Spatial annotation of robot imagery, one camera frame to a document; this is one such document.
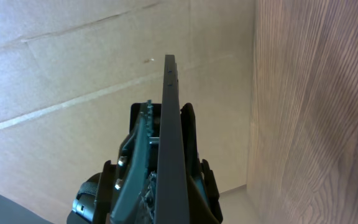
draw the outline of brown wooden surface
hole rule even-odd
[[[257,1],[248,194],[262,223],[358,223],[358,1]]]

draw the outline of wood grain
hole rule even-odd
[[[248,194],[262,223],[358,223],[358,1],[257,1]]]

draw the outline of screw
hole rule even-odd
[[[118,158],[118,165],[119,165],[119,166],[125,165],[126,162],[127,162],[127,157],[126,157],[126,156],[120,156],[120,157]]]
[[[114,186],[117,190],[121,189],[122,187],[122,180],[121,179],[117,179],[116,181],[116,185]]]
[[[159,137],[150,137],[149,138],[149,143],[150,144],[159,144],[160,143],[160,138]]]

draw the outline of cardboard box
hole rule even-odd
[[[253,18],[252,1],[1,1],[0,194],[64,223],[131,104],[161,101],[165,54],[219,190],[244,185]]]

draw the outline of cardboard surface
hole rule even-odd
[[[261,224],[245,186],[224,192],[219,198],[224,224]]]
[[[161,101],[165,54],[219,191],[246,183],[252,1],[34,4],[0,2],[1,195],[64,223],[81,183],[117,159],[131,104]]]

